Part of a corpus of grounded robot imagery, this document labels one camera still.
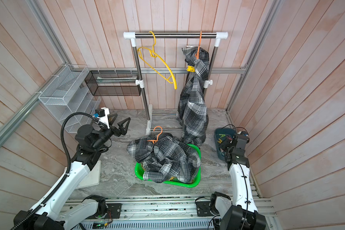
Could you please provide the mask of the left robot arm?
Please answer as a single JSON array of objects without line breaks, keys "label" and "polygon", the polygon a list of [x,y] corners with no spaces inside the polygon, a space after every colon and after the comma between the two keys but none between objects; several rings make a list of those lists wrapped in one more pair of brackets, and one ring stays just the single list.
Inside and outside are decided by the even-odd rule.
[{"label": "left robot arm", "polygon": [[[77,151],[70,156],[64,131],[67,122],[75,116],[90,118],[100,129],[95,130],[92,125],[81,126],[76,134]],[[104,218],[107,215],[105,197],[99,195],[86,197],[81,204],[64,214],[61,214],[61,210],[79,183],[96,166],[101,154],[109,150],[106,142],[112,136],[127,134],[131,119],[128,117],[114,126],[116,118],[117,114],[111,115],[108,108],[103,107],[97,109],[94,115],[76,112],[64,120],[60,139],[67,158],[66,170],[44,197],[28,211],[22,210],[14,217],[14,230],[71,230],[88,217]]]}]

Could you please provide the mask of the grey plaid shirt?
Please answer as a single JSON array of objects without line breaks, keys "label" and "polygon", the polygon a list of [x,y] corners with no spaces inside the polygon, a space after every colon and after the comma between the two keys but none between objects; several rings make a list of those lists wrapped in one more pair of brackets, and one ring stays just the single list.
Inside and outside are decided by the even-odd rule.
[{"label": "grey plaid shirt", "polygon": [[196,151],[170,133],[133,140],[126,151],[143,167],[145,181],[163,183],[175,177],[188,184],[201,167]]},{"label": "grey plaid shirt", "polygon": [[176,119],[183,129],[183,142],[200,146],[206,140],[209,123],[204,98],[204,83],[209,79],[209,53],[197,46],[183,48],[182,52],[187,65],[195,70],[187,74]]}]

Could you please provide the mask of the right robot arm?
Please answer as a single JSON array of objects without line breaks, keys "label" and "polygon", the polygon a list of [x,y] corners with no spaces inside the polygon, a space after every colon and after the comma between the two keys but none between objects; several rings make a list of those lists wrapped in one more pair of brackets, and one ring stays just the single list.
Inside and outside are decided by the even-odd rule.
[{"label": "right robot arm", "polygon": [[250,164],[245,147],[250,142],[245,129],[215,130],[218,157],[227,163],[232,182],[232,196],[214,192],[210,199],[195,200],[199,217],[212,217],[208,226],[221,230],[264,230],[266,218],[259,214],[250,186]]}]

